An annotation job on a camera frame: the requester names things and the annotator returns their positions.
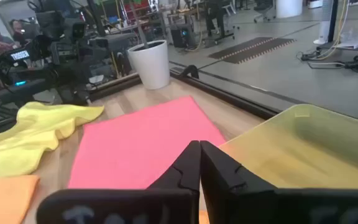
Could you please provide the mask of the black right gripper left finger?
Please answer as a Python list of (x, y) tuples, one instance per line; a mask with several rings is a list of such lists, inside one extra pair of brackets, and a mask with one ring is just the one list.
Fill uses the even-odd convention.
[(37, 223), (199, 222), (201, 143), (191, 141), (151, 186), (142, 190), (66, 189), (46, 197)]

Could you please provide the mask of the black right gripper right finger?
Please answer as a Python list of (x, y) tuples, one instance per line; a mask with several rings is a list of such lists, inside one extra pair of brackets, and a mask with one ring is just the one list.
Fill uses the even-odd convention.
[(358, 223), (358, 189), (278, 188), (210, 142), (200, 145), (210, 223)]

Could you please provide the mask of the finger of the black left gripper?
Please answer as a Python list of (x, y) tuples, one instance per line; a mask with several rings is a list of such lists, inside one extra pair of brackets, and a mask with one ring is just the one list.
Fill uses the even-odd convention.
[(130, 46), (131, 38), (135, 38), (134, 33), (111, 34), (90, 39), (89, 44), (93, 47), (101, 47), (110, 51), (126, 50)]

